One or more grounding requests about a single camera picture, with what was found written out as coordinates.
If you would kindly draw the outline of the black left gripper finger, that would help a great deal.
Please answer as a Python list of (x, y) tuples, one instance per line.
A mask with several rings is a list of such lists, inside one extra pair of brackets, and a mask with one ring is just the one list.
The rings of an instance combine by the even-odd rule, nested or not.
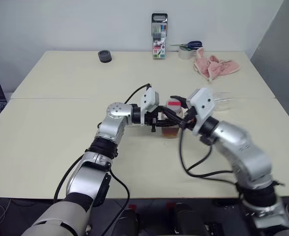
[(179, 127), (179, 123), (181, 122), (181, 120), (158, 120), (158, 127)]
[(166, 106), (162, 107), (162, 112), (172, 123), (182, 123), (183, 121), (183, 118), (177, 116), (173, 110)]

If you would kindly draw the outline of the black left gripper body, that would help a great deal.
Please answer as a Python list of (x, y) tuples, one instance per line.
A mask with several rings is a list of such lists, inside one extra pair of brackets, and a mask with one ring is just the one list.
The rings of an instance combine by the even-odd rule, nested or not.
[(144, 115), (144, 124), (151, 127), (151, 132), (156, 132), (156, 127), (163, 127), (165, 120), (159, 115), (162, 113), (162, 106), (157, 106), (152, 112), (146, 112)]

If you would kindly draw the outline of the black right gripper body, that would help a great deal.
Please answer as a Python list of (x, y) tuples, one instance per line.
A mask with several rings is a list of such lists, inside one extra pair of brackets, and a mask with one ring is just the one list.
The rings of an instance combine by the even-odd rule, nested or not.
[(192, 131), (193, 128), (196, 125), (197, 118), (196, 118), (197, 112), (194, 107), (191, 107), (190, 109), (186, 110), (184, 113), (183, 120), (187, 122), (186, 129)]

